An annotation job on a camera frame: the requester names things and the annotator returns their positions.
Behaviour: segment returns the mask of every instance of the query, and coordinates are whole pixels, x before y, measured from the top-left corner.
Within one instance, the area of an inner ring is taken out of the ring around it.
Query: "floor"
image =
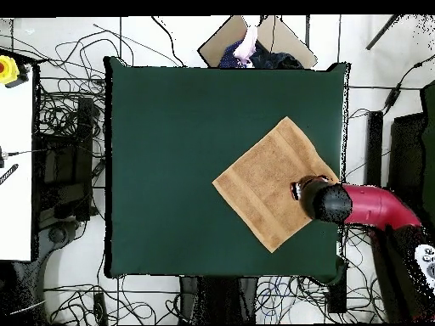
[[[311,15],[309,26],[309,47],[318,58],[314,66],[316,70],[326,70],[332,63],[345,61],[352,65],[350,72],[349,113],[364,108],[381,110],[391,87],[395,87],[404,73],[416,62],[428,58],[434,51],[435,32],[433,20],[421,16],[407,15],[395,24],[370,50],[365,47],[373,36],[387,22],[391,15]],[[228,16],[212,17],[161,17],[164,26],[172,34],[175,54],[189,67],[206,67],[196,49],[228,18]],[[304,41],[306,19],[304,15],[283,15],[283,21]],[[33,51],[43,53],[50,58],[65,59],[75,46],[78,38],[100,32],[94,26],[119,33],[140,42],[149,48],[172,58],[171,43],[167,34],[159,28],[150,17],[127,18],[57,18],[57,19],[17,19],[14,21],[14,49],[18,51]],[[0,20],[0,46],[11,48],[10,28],[8,20]],[[170,59],[158,53],[126,40],[128,46],[122,44],[109,32],[101,32],[82,40],[84,45],[98,39],[106,39],[86,49],[88,62],[92,64],[94,74],[104,71],[102,58],[104,55],[119,55],[128,64],[151,66],[174,66]],[[80,64],[80,53],[74,52],[69,58],[72,63]],[[74,76],[85,77],[86,73],[80,67],[71,65],[69,68]],[[42,77],[65,77],[61,69],[41,64]],[[387,153],[390,147],[390,126],[397,116],[413,114],[421,111],[418,89],[435,79],[434,63],[424,64],[421,68],[412,70],[404,79],[403,90],[397,103],[384,118],[383,151]],[[42,84],[48,91],[58,91],[67,86],[66,82],[54,79],[42,79]],[[347,140],[347,172],[364,164],[366,116],[349,120]],[[388,154],[382,158],[382,185],[387,184]],[[363,183],[364,167],[352,172],[347,178],[350,183]],[[104,187],[104,173],[95,186]],[[105,213],[105,190],[96,188],[93,193],[96,206],[101,214]],[[59,305],[67,300],[73,291],[86,290],[90,284],[97,283],[97,272],[103,255],[105,222],[100,216],[95,216],[88,224],[85,234],[77,241],[69,244],[63,250],[56,251],[48,261],[45,274],[46,309],[48,313],[55,311]],[[364,308],[369,285],[376,279],[370,246],[364,241],[350,240],[346,251],[352,268],[347,272],[349,294],[347,306],[361,306]],[[106,291],[112,292],[116,298],[118,287],[123,288],[121,300],[126,302],[125,296],[131,303],[146,302],[155,311],[155,317],[161,318],[167,314],[166,303],[172,301],[179,291],[178,278],[126,276],[122,281],[107,279],[101,273],[100,285]],[[273,292],[282,299],[277,305],[274,300],[268,300],[269,310],[261,309],[257,312],[258,323],[327,323],[352,322],[357,319],[362,322],[381,322],[380,317],[372,316],[373,312],[353,311],[339,318],[331,315],[325,319],[321,306],[312,301],[304,301],[300,297],[289,295],[295,292],[296,283],[291,282],[288,288],[288,278],[262,278],[258,287],[258,298]],[[312,291],[313,297],[319,299],[322,289],[317,285],[305,284],[305,289]],[[374,282],[373,290],[379,292]],[[92,308],[92,297],[84,296],[87,307]],[[110,312],[116,312],[116,301],[106,298]],[[154,314],[148,306],[139,306],[136,313],[142,318],[142,323],[154,323]],[[123,307],[119,310],[122,320],[119,324],[139,324],[138,318],[129,314]],[[68,311],[59,313],[57,320],[68,321],[72,314]],[[161,324],[175,324],[177,319],[173,315],[166,316]]]

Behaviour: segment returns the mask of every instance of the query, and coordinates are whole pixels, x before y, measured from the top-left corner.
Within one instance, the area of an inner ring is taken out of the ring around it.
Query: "cardboard box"
[[[218,67],[225,48],[243,40],[246,34],[246,23],[241,15],[233,15],[198,49],[198,53],[209,67]],[[299,60],[305,69],[317,63],[317,58],[307,46],[297,38],[295,33],[276,17],[270,15],[258,27],[258,41],[266,48],[272,46],[274,31],[274,53],[289,53]]]

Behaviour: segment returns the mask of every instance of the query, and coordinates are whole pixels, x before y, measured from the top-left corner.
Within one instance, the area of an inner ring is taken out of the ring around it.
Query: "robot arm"
[[[399,198],[373,186],[306,177],[291,185],[312,219],[371,227],[376,273],[388,321],[435,321],[435,248]]]

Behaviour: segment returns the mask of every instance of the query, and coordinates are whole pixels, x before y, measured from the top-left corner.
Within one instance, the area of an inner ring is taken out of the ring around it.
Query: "emergency stop button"
[[[15,60],[9,56],[0,56],[0,84],[9,84],[18,79],[20,71]]]

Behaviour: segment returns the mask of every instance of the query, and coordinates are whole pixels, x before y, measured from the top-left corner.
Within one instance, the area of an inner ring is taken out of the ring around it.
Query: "black border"
[[[105,266],[104,274],[112,278],[112,88],[113,70],[109,56],[103,57],[105,65]]]

